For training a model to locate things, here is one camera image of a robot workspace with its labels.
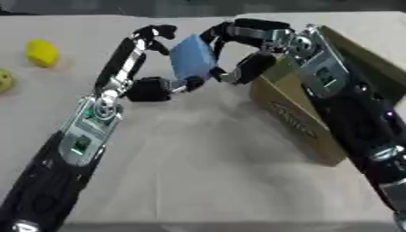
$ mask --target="robotic hand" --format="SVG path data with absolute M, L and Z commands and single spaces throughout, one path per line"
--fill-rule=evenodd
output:
M 220 67 L 209 70 L 219 82 L 251 82 L 276 63 L 277 53 L 296 62 L 310 102 L 353 165 L 393 210 L 398 226 L 406 231 L 405 124 L 363 72 L 334 48 L 321 27 L 309 24 L 296 33 L 289 24 L 281 22 L 237 19 L 209 28 L 200 39 L 207 45 L 214 44 L 212 52 L 216 60 L 227 42 L 258 48 L 238 63 L 233 72 L 227 73 Z M 160 78 L 155 81 L 168 82 Z M 142 85 L 136 82 L 133 86 L 139 90 Z M 170 99 L 171 91 L 165 85 L 156 86 L 160 87 L 155 90 L 166 93 L 161 100 Z M 133 100 L 154 101 L 148 94 Z
M 176 26 L 150 25 L 125 38 L 73 115 L 41 147 L 0 207 L 0 231 L 54 232 L 72 211 L 121 120 L 118 99 L 146 60 L 146 50 L 168 55 L 157 36 L 175 37 Z

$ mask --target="yellow toy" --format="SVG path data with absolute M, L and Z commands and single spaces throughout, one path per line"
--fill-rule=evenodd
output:
M 0 93 L 6 92 L 13 86 L 13 76 L 6 69 L 0 68 Z
M 50 67 L 58 60 L 58 50 L 49 41 L 34 39 L 26 44 L 25 56 L 35 65 Z

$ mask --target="blue cube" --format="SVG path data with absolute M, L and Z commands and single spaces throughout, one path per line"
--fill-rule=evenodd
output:
M 170 51 L 173 72 L 178 79 L 199 76 L 210 79 L 210 70 L 216 67 L 216 58 L 210 46 L 196 34 L 191 35 Z

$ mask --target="cardboard box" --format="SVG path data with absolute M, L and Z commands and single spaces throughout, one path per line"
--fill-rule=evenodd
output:
M 406 93 L 403 70 L 328 27 L 323 27 L 323 31 L 346 59 L 366 73 L 384 97 L 393 104 L 403 97 Z M 277 65 L 253 82 L 251 97 L 310 145 L 319 154 L 321 163 L 335 166 L 346 154 L 305 96 L 297 70 L 289 57 L 279 57 Z

